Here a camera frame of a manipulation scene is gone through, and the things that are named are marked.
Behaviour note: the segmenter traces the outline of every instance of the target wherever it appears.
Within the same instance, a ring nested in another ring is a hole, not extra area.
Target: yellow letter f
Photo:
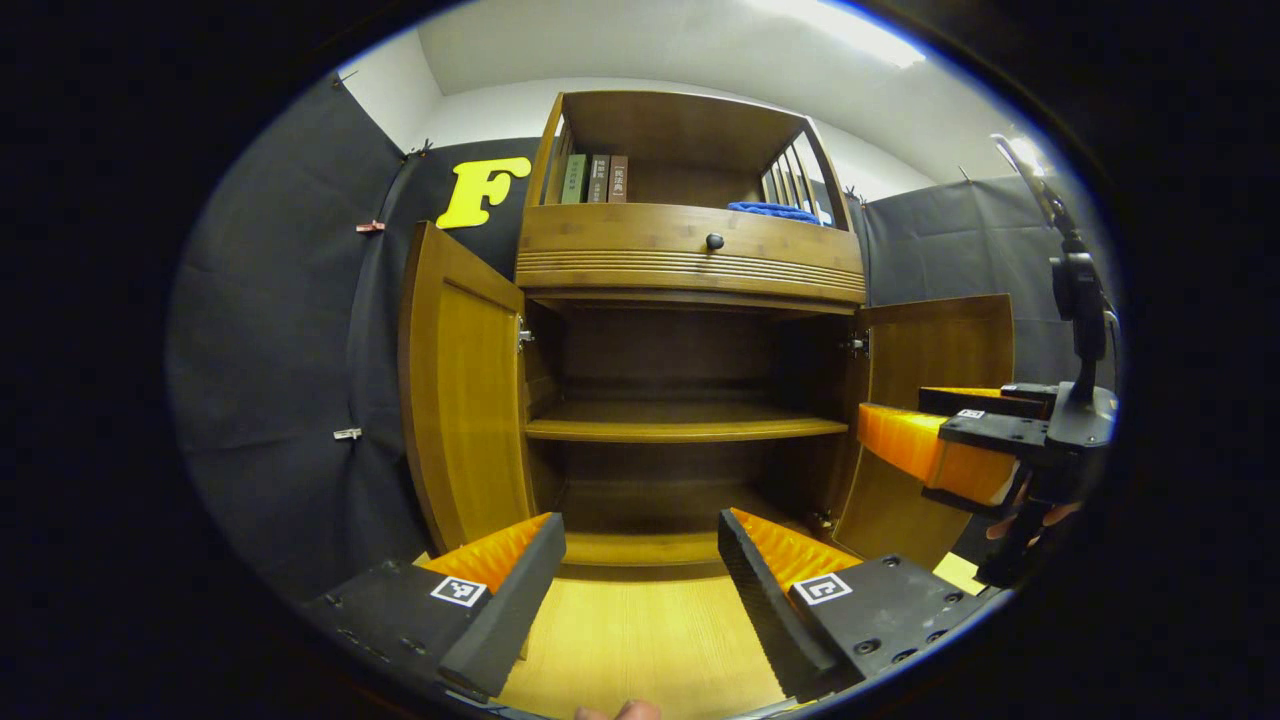
[[[489,211],[480,206],[480,200],[488,197],[490,206],[498,205],[511,191],[511,176],[522,178],[531,169],[529,158],[476,160],[457,165],[453,168],[453,174],[458,176],[458,182],[453,186],[449,209],[435,220],[435,224],[442,229],[485,224],[489,220]],[[490,179],[489,176],[493,173],[498,176]]]

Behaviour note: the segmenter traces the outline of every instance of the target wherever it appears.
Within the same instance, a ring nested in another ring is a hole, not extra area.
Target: folded blue towel
[[[737,210],[740,213],[754,213],[756,215],[772,215],[774,218],[800,220],[801,223],[814,225],[822,224],[813,213],[805,213],[804,210],[797,210],[790,205],[778,205],[777,202],[730,202],[728,209]]]

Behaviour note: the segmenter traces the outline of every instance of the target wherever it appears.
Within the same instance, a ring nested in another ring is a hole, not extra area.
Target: book
[[[627,156],[609,156],[609,202],[627,201]]]
[[[568,205],[571,202],[582,201],[582,191],[586,188],[586,183],[582,181],[586,176],[586,155],[579,152],[568,156],[568,167],[564,168],[564,190],[561,192],[561,202]]]
[[[591,155],[591,181],[586,186],[588,202],[604,202],[609,179],[609,156]]]

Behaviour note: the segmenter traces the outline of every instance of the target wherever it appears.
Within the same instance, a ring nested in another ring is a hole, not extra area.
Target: open cabinet door
[[[404,268],[399,392],[413,487],[440,552],[531,516],[517,343],[525,295],[431,223]]]
[[[1007,295],[865,307],[855,325],[869,346],[852,360],[856,402],[918,410],[922,386],[997,388],[1012,382]],[[858,418],[856,406],[851,418]],[[856,427],[850,432],[852,483],[833,539],[861,557],[899,553],[934,568],[970,514],[920,497],[919,480],[861,447]]]

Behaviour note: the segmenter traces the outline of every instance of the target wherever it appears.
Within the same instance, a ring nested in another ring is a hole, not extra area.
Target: white wall
[[[435,147],[506,137],[538,137],[543,135],[556,94],[584,90],[696,92],[777,108],[754,97],[677,82],[595,77],[539,79],[444,96],[428,118],[428,137]],[[855,186],[856,192],[868,200],[937,184],[879,147],[817,118],[815,123],[841,184]]]
[[[416,28],[338,68],[338,77],[347,76],[343,85],[401,152],[422,147],[442,95]]]

